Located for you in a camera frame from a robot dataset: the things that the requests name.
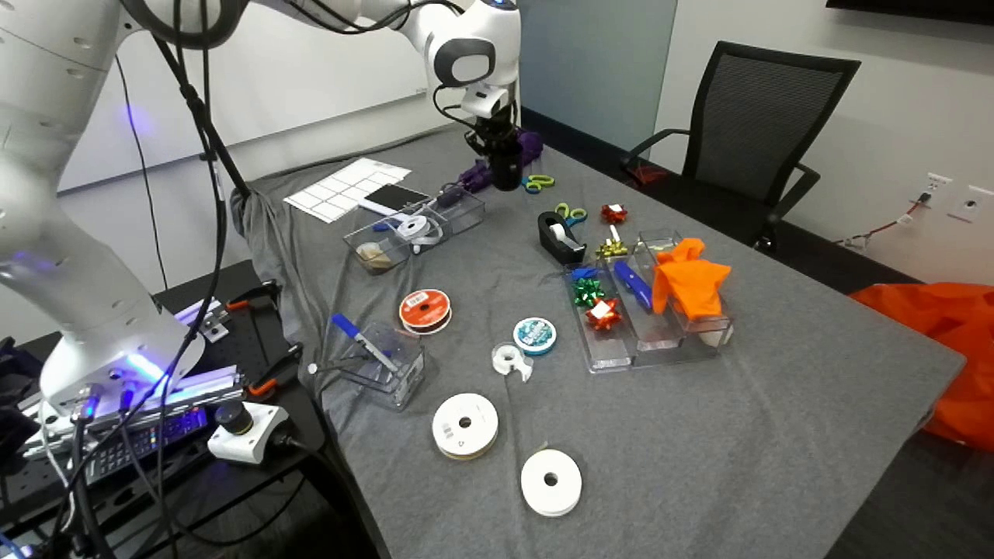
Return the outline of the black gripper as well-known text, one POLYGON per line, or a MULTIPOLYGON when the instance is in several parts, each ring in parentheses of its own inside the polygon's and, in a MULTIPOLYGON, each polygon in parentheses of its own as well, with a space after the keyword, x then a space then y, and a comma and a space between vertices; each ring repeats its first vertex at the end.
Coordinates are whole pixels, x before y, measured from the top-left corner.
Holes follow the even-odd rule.
POLYGON ((461 97, 461 108, 469 112, 469 147, 478 160, 491 166, 494 147, 503 147, 503 151, 519 151, 519 130, 510 91, 469 91, 461 97))

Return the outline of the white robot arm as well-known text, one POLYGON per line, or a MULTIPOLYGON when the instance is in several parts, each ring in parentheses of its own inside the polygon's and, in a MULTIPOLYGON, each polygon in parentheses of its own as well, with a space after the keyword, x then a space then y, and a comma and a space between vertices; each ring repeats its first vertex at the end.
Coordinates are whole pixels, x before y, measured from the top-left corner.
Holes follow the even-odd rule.
POLYGON ((56 201, 112 57, 134 32, 215 51, 252 4, 332 35, 404 35, 421 51, 432 77, 461 94, 474 148, 494 166, 510 162, 519 0, 4 0, 0 270, 4 285, 59 328, 39 370, 39 397, 59 411, 96 394, 134 357, 178 374, 196 364, 182 344, 185 326, 56 201))

